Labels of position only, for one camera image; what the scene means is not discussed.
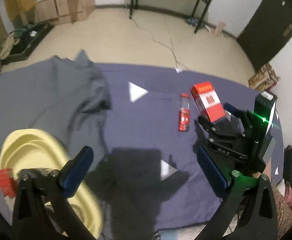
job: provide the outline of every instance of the metal bolt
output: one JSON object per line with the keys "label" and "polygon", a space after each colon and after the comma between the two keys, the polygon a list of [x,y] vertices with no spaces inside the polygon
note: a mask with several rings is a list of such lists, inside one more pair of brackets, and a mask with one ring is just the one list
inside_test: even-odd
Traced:
{"label": "metal bolt", "polygon": [[263,180],[268,180],[268,176],[266,174],[261,174]]}
{"label": "metal bolt", "polygon": [[234,176],[234,177],[239,177],[240,176],[240,172],[239,171],[236,171],[236,170],[233,170],[231,172],[231,174]]}
{"label": "metal bolt", "polygon": [[29,178],[29,175],[28,174],[24,174],[23,176],[22,176],[22,180],[28,180],[28,178]]}
{"label": "metal bolt", "polygon": [[56,176],[59,174],[59,170],[52,170],[49,174],[50,174],[52,177],[56,177]]}

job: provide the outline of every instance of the red bottle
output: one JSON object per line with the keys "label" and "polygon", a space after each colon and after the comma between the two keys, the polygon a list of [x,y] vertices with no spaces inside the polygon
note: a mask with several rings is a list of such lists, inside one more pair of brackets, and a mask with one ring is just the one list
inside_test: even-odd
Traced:
{"label": "red bottle", "polygon": [[190,96],[186,93],[181,95],[181,104],[179,109],[179,125],[178,130],[187,132],[190,124],[190,111],[189,111],[189,98]]}

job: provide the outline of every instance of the beige floor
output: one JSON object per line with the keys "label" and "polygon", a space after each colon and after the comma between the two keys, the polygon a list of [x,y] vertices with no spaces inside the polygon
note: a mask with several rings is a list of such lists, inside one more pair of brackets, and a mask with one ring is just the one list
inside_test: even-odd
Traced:
{"label": "beige floor", "polygon": [[207,30],[193,33],[183,19],[146,11],[97,9],[86,21],[56,26],[28,60],[3,67],[25,67],[53,55],[73,59],[84,49],[94,62],[146,64],[186,68],[247,85],[254,74],[238,43]]}

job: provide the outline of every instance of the red box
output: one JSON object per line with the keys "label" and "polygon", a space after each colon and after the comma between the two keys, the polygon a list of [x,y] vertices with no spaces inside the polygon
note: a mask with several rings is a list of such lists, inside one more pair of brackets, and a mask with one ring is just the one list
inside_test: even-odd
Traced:
{"label": "red box", "polygon": [[195,84],[190,92],[201,115],[206,116],[211,122],[225,116],[225,110],[210,82]]}
{"label": "red box", "polygon": [[11,168],[0,170],[0,188],[4,197],[16,197],[15,183]]}

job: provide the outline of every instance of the small red package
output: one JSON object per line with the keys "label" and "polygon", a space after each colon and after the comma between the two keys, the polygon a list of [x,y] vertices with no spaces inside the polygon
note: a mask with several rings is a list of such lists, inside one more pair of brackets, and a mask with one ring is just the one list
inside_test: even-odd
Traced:
{"label": "small red package", "polygon": [[211,122],[225,116],[225,110],[210,82],[195,84],[190,92],[201,115],[206,116]]}
{"label": "small red package", "polygon": [[15,183],[11,168],[0,170],[0,188],[4,197],[16,197]]}

